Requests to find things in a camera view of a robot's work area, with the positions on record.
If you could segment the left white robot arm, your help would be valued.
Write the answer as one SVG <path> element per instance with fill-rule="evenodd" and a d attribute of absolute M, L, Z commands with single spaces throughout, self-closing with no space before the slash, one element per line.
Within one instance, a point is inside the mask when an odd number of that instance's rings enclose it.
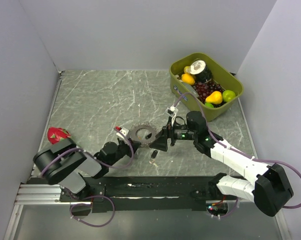
<path fill-rule="evenodd" d="M 107 142 L 103 148 L 91 155 L 84 152 L 71 138 L 47 147 L 33 157 L 33 162 L 40 170 L 40 175 L 49 185 L 59 184 L 71 192 L 78 201 L 84 201 L 90 194 L 90 185 L 77 172 L 80 170 L 94 179 L 103 177 L 114 164 L 124 156 L 131 157 L 141 146 L 139 141 L 129 139 L 128 143 Z"/>

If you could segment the large metal keyring with keys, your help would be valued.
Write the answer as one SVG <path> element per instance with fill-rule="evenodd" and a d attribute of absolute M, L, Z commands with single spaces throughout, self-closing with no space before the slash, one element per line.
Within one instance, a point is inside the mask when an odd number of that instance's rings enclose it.
<path fill-rule="evenodd" d="M 157 128 L 149 122 L 134 124 L 128 136 L 135 142 L 140 142 L 141 147 L 147 147 L 156 140 Z"/>

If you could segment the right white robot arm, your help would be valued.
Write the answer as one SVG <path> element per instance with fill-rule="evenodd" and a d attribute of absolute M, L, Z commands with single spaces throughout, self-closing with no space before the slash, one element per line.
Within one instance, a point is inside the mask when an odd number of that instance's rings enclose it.
<path fill-rule="evenodd" d="M 164 152 L 168 150 L 168 140 L 172 146 L 177 140 L 192 141 L 200 153 L 240 174 L 240 178 L 225 173 L 214 176 L 208 188 L 214 199 L 221 199 L 224 195 L 236 196 L 255 203 L 262 213 L 273 217 L 294 195 L 282 166 L 277 163 L 268 165 L 244 156 L 221 136 L 210 133 L 199 111 L 188 112 L 183 125 L 169 117 L 159 133 L 150 133 L 146 137 L 147 140 L 151 138 L 155 139 L 149 146 Z"/>

